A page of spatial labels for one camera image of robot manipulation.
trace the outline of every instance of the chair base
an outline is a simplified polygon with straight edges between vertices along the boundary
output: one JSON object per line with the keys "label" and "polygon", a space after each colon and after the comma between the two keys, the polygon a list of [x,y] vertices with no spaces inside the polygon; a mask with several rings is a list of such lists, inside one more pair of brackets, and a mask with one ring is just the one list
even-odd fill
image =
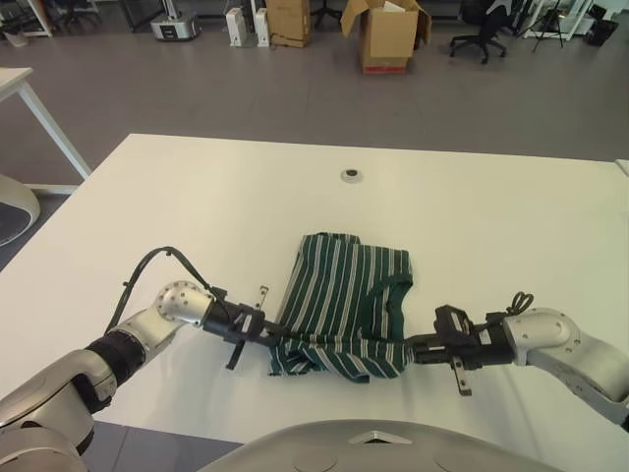
{"label": "chair base", "polygon": [[60,25],[63,25],[66,32],[72,33],[70,26],[77,25],[82,28],[82,20],[87,21],[93,28],[96,28],[98,23],[102,23],[100,15],[96,12],[76,11],[74,6],[72,6],[68,8],[68,11],[59,20],[57,20],[55,26],[59,28]]}
{"label": "chair base", "polygon": [[311,15],[315,17],[314,27],[316,29],[319,29],[319,27],[321,26],[321,22],[323,21],[323,17],[325,17],[325,15],[328,15],[336,19],[338,22],[340,22],[341,17],[343,16],[343,12],[341,12],[340,10],[334,10],[333,8],[329,8],[327,6],[327,0],[323,0],[323,5],[321,6],[321,8],[318,8],[314,10],[313,12],[311,12]]}
{"label": "chair base", "polygon": [[467,47],[470,44],[476,44],[483,51],[483,54],[485,55],[481,61],[481,64],[483,65],[489,61],[489,51],[487,51],[488,46],[493,46],[499,49],[501,51],[500,57],[505,57],[507,55],[507,48],[498,41],[493,39],[482,39],[477,34],[467,34],[463,36],[454,36],[450,40],[450,57],[454,57],[456,51],[463,47]]}

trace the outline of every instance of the green striped shirt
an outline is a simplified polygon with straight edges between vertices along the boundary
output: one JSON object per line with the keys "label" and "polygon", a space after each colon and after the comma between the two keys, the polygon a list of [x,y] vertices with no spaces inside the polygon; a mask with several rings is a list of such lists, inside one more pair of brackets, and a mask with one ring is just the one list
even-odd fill
{"label": "green striped shirt", "polygon": [[397,377],[413,360],[401,309],[412,285],[406,251],[347,234],[305,236],[278,319],[292,334],[271,349],[270,373]]}

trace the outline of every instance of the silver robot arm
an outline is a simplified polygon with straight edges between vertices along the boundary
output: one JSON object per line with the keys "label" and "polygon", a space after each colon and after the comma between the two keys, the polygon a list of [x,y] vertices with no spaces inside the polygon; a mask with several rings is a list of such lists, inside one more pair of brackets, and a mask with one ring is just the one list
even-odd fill
{"label": "silver robot arm", "polygon": [[562,381],[612,423],[629,431],[629,358],[586,335],[563,313],[533,309],[503,321],[514,363]]}
{"label": "silver robot arm", "polygon": [[184,325],[203,326],[215,297],[191,282],[164,287],[154,303],[86,349],[54,362],[0,400],[0,471],[86,470],[79,454],[93,435],[92,413],[150,362]]}

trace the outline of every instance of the white device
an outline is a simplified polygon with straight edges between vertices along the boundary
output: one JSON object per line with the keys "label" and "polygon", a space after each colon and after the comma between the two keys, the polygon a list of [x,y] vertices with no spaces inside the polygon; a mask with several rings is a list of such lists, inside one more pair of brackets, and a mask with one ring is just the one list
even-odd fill
{"label": "white device", "polygon": [[247,23],[243,16],[243,10],[238,7],[232,8],[227,15],[227,29],[229,30],[229,45],[241,47],[247,41]]}
{"label": "white device", "polygon": [[173,0],[162,0],[165,15],[150,22],[155,37],[162,41],[189,41],[200,33],[197,15],[181,13]]}
{"label": "white device", "polygon": [[0,246],[20,237],[39,218],[39,201],[30,188],[0,175]]}
{"label": "white device", "polygon": [[260,8],[255,17],[257,47],[268,47],[268,22],[266,21],[266,9]]}

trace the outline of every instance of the office chair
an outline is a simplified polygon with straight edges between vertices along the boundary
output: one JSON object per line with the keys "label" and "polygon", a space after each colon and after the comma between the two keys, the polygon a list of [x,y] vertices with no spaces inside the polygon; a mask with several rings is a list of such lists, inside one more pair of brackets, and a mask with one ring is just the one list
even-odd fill
{"label": "office chair", "polygon": [[510,10],[510,3],[506,0],[464,0],[461,4],[462,20],[470,25],[480,25],[481,29],[478,34],[454,36],[450,41],[450,57],[454,57],[457,50],[470,44],[476,44],[485,54],[481,64],[486,64],[489,60],[488,45],[500,49],[500,57],[506,56],[507,48],[493,38],[500,28],[507,25]]}
{"label": "office chair", "polygon": [[53,23],[56,29],[59,29],[59,25],[63,25],[67,32],[70,31],[70,25],[81,26],[81,20],[86,20],[93,27],[96,27],[96,19],[99,23],[102,23],[100,15],[92,11],[77,11],[77,8],[87,8],[88,4],[86,0],[54,0],[56,6],[66,10],[61,17],[56,18]]}
{"label": "office chair", "polygon": [[321,22],[323,21],[323,17],[325,15],[329,15],[332,18],[335,18],[337,21],[341,21],[341,17],[343,16],[343,12],[340,10],[334,10],[327,6],[327,0],[323,0],[323,5],[321,8],[314,10],[311,12],[313,17],[316,17],[316,21],[314,22],[314,27],[318,29],[321,26]]}

